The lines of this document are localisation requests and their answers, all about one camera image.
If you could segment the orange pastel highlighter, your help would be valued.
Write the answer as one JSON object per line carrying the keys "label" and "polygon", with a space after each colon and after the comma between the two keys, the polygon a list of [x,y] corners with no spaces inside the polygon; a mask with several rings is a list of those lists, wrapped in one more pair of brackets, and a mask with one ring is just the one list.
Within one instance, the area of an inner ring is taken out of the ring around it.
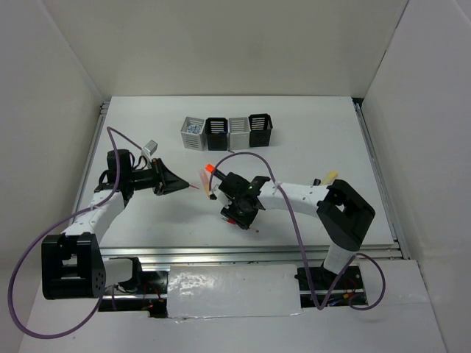
{"label": "orange pastel highlighter", "polygon": [[205,169],[199,170],[199,178],[202,182],[202,186],[206,196],[211,200],[216,200],[216,195],[213,193],[209,185],[209,176],[210,174]]}

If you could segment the black orange highlighter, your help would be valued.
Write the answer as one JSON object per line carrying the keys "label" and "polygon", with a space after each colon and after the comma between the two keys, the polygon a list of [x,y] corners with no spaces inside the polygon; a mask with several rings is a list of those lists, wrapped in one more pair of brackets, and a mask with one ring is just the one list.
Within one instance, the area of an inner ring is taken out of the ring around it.
{"label": "black orange highlighter", "polygon": [[224,173],[222,173],[219,169],[215,168],[213,165],[211,164],[207,164],[205,166],[205,170],[210,174],[212,175],[213,177],[221,180],[221,181],[224,181],[225,178],[226,178],[226,175]]}

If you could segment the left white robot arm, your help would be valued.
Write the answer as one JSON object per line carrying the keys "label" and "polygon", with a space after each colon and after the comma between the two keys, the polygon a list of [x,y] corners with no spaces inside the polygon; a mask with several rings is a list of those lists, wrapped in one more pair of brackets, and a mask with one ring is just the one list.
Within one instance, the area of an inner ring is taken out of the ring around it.
{"label": "left white robot arm", "polygon": [[41,244],[42,291],[48,300],[99,298],[113,285],[137,293],[145,275],[137,257],[104,259],[99,244],[113,221],[124,211],[137,190],[156,196],[189,188],[161,159],[145,169],[131,164],[126,149],[109,151],[107,170],[99,178],[85,212],[59,235],[47,235]]}

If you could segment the red gel pen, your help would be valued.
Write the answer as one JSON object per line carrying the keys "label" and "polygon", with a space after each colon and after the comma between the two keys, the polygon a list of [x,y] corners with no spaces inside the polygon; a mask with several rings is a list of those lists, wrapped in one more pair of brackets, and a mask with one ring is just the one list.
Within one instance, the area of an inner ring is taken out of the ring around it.
{"label": "red gel pen", "polygon": [[246,227],[246,226],[242,226],[240,224],[238,224],[235,220],[231,219],[231,218],[222,218],[223,221],[229,223],[229,224],[232,224],[234,226],[237,226],[239,227],[240,229],[242,230],[246,230],[246,231],[250,231],[250,232],[254,232],[254,233],[259,233],[260,231],[256,228],[253,228],[253,227]]}

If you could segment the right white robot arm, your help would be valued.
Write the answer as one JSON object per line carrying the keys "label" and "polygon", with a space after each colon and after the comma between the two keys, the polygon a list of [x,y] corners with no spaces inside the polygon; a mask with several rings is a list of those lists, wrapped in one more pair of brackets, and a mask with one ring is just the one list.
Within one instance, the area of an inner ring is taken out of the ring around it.
{"label": "right white robot arm", "polygon": [[317,218],[330,238],[321,279],[338,288],[347,278],[346,264],[356,254],[375,218],[373,207],[347,182],[297,185],[274,182],[267,176],[248,181],[230,172],[217,186],[226,201],[221,214],[249,229],[260,210],[287,210]]}

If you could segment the blue patterned tape roll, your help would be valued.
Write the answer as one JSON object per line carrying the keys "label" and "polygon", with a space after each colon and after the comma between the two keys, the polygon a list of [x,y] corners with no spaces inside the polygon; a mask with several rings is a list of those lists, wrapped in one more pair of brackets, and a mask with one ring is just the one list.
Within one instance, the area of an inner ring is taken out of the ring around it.
{"label": "blue patterned tape roll", "polygon": [[199,135],[202,131],[202,126],[199,124],[190,124],[186,128],[186,132],[190,134]]}

